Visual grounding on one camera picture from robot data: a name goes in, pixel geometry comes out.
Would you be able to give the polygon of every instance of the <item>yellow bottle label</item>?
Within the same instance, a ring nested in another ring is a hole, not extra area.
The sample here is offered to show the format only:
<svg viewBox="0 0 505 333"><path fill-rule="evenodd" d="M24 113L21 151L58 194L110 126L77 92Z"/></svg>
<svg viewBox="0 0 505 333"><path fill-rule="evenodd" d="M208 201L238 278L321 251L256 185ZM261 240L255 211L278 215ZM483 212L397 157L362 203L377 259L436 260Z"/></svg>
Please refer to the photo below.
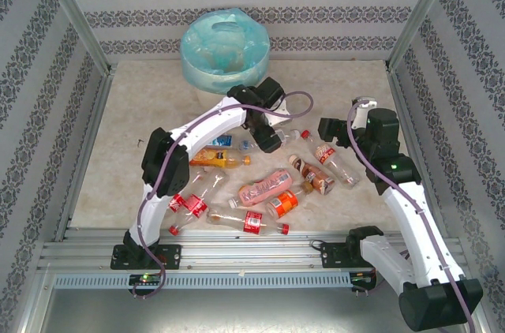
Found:
<svg viewBox="0 0 505 333"><path fill-rule="evenodd" d="M226 150L202 149L189 162L192 166L214 166L225 167Z"/></svg>

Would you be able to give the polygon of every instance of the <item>brown bottle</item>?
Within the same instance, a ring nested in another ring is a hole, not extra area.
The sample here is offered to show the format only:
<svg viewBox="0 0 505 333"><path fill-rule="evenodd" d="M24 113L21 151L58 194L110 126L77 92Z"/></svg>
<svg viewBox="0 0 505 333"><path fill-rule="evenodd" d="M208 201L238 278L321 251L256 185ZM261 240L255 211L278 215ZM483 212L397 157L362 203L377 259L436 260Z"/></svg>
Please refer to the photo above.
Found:
<svg viewBox="0 0 505 333"><path fill-rule="evenodd" d="M290 157L290 163L320 194L326 195L335 186L335 180L331 176L319 167L306 163L296 155Z"/></svg>

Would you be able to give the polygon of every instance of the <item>plastic bag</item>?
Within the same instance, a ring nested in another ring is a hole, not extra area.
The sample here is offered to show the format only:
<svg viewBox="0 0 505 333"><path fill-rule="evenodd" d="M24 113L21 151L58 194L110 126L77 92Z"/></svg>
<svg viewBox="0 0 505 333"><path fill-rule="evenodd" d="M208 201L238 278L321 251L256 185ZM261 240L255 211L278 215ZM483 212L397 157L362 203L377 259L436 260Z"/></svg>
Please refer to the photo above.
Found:
<svg viewBox="0 0 505 333"><path fill-rule="evenodd" d="M185 79L217 94L238 84L258 84L267 71L269 54L267 29L237 8L204 14L181 41Z"/></svg>

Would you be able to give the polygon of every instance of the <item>bottle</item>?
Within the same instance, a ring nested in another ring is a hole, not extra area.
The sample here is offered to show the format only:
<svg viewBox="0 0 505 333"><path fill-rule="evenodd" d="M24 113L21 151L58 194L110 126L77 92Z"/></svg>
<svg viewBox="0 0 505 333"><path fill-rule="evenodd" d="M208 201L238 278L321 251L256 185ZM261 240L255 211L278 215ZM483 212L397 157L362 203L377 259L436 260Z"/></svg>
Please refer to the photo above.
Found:
<svg viewBox="0 0 505 333"><path fill-rule="evenodd" d="M279 224L269 215L244 209L210 208L207 214L207 223L229 226L260 236L273 233L288 234L290 231L289 225Z"/></svg>
<svg viewBox="0 0 505 333"><path fill-rule="evenodd" d="M231 149L234 146L234 137L231 134L222 134L206 145L206 148Z"/></svg>
<svg viewBox="0 0 505 333"><path fill-rule="evenodd" d="M270 174L265 179L255 181L250 185L243 185L238 190L238 195L229 199L230 207L236 208L239 205L251 207L263 200L286 191L293 184L293 179L286 169L280 169Z"/></svg>
<svg viewBox="0 0 505 333"><path fill-rule="evenodd" d="M234 169L244 164L251 164L251 157L242 155L234 149L203 148L189 162L191 166L213 166L223 169Z"/></svg>
<svg viewBox="0 0 505 333"><path fill-rule="evenodd" d="M191 196L182 203L183 208L179 208L175 214L175 221L168 231L177 236L182 227L197 221L207 210L207 203L214 199L227 181L228 175L220 169L214 169L202 181L197 182Z"/></svg>
<svg viewBox="0 0 505 333"><path fill-rule="evenodd" d="M282 129L276 129L275 133L281 139L281 147L285 146L288 142L294 141L297 138L300 138L300 131L298 130L290 130L284 131ZM253 152L261 152L260 147L254 140L243 140L238 144L238 150L240 153L253 153Z"/></svg>
<svg viewBox="0 0 505 333"><path fill-rule="evenodd" d="M352 189L360 181L359 174L345 163L329 144L316 139L308 130L301 134L301 138L307 141L317 160L329 169L345 187Z"/></svg>
<svg viewBox="0 0 505 333"><path fill-rule="evenodd" d="M294 185L287 191L270 199L267 202L267 211L274 219L280 219L287 212L299 205L312 190L312 185L307 181L304 181L300 185Z"/></svg>
<svg viewBox="0 0 505 333"><path fill-rule="evenodd" d="M181 192L176 193L172 196L172 200L168 204L166 212L169 214L175 213L182 207L184 201L191 195L191 191L193 190L193 183L195 181L201 181L205 177L205 170L202 167L196 167L196 171L191 171L189 175L189 182Z"/></svg>
<svg viewBox="0 0 505 333"><path fill-rule="evenodd" d="M335 180L322 171L319 167L306 163L300 157L290 157L291 166L300 171L300 174L321 195L326 195L335 186Z"/></svg>

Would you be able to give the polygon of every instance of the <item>red label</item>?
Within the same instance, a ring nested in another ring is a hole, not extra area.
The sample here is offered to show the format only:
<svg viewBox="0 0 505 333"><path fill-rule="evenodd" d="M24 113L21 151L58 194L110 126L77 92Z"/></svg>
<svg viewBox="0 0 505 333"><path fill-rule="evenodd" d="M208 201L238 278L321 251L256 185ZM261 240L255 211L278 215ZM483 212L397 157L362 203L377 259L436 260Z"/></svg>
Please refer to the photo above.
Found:
<svg viewBox="0 0 505 333"><path fill-rule="evenodd" d="M316 158L319 160L319 162L321 162L322 165L324 165L324 162L333 153L335 153L334 148L332 148L330 145L324 144L317 148Z"/></svg>
<svg viewBox="0 0 505 333"><path fill-rule="evenodd" d="M261 218L263 214L258 212L247 211L244 221L244 232L259 234L261 228Z"/></svg>
<svg viewBox="0 0 505 333"><path fill-rule="evenodd" d="M168 204L168 208L170 208L172 211L177 212L182 204L184 203L184 199L182 199L182 196L176 193L170 203Z"/></svg>
<svg viewBox="0 0 505 333"><path fill-rule="evenodd" d="M188 200L182 202L184 206L193 213L197 218L202 216L202 213L207 209L207 205L198 196L190 196Z"/></svg>

